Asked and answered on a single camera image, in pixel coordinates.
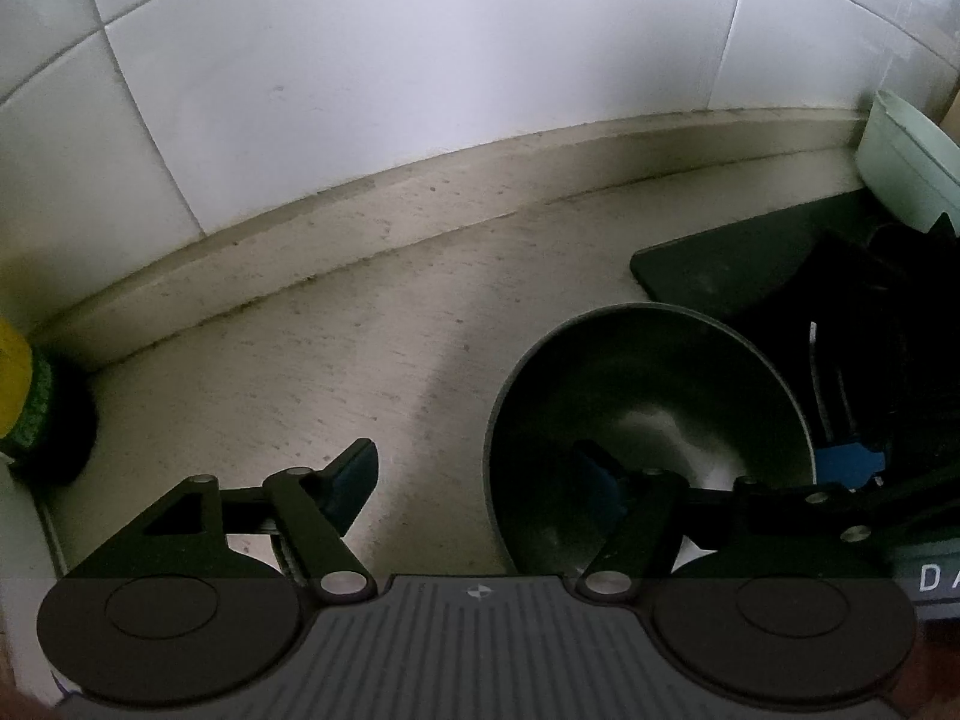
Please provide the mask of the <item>steel bowl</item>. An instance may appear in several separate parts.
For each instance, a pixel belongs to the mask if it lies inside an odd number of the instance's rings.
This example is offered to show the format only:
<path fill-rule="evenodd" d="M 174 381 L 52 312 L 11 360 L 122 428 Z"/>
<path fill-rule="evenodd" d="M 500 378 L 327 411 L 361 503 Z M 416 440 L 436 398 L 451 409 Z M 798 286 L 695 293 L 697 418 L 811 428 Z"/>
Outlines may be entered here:
<path fill-rule="evenodd" d="M 617 478 L 641 468 L 713 491 L 817 477 L 809 427 L 771 362 L 721 322 L 651 302 L 563 323 L 501 388 L 485 484 L 511 567 L 581 575 L 613 523 Z"/>

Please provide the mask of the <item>black gas stove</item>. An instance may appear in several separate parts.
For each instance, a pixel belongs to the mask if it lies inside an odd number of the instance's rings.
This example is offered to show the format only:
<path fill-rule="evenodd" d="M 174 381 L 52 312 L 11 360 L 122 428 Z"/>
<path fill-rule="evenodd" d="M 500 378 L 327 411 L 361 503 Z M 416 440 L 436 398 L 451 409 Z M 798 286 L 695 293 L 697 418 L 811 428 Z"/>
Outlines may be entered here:
<path fill-rule="evenodd" d="M 719 320 L 786 380 L 814 449 L 862 444 L 884 478 L 958 512 L 958 236 L 869 190 L 638 250 L 656 302 Z"/>

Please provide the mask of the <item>yellow-green sesame oil bottle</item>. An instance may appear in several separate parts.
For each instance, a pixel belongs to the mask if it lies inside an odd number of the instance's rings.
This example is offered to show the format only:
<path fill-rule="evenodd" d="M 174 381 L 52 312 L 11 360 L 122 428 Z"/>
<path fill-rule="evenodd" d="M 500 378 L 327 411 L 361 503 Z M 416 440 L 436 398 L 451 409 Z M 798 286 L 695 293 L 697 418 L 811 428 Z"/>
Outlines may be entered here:
<path fill-rule="evenodd" d="M 88 465 L 98 426 L 89 372 L 2 319 L 2 455 L 14 481 L 57 496 Z"/>

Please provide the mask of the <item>white rotating condiment tray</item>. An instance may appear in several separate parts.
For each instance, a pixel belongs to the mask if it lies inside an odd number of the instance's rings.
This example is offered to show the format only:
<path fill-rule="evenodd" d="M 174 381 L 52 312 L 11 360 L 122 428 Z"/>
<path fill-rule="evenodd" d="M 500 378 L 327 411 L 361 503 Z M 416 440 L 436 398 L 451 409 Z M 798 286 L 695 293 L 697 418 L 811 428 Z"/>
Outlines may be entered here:
<path fill-rule="evenodd" d="M 37 635 L 44 598 L 67 570 L 49 512 L 2 465 L 2 640 L 13 681 L 48 706 L 73 689 Z"/>

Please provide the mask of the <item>pale green container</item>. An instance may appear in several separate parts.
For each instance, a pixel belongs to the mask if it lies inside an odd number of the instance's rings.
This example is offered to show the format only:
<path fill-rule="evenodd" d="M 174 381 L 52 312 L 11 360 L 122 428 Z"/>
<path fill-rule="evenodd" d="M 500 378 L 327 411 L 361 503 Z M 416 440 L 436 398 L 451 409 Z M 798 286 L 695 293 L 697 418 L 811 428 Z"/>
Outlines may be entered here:
<path fill-rule="evenodd" d="M 946 216 L 958 234 L 958 145 L 921 110 L 877 91 L 854 162 L 862 182 L 903 224 L 929 232 Z"/>

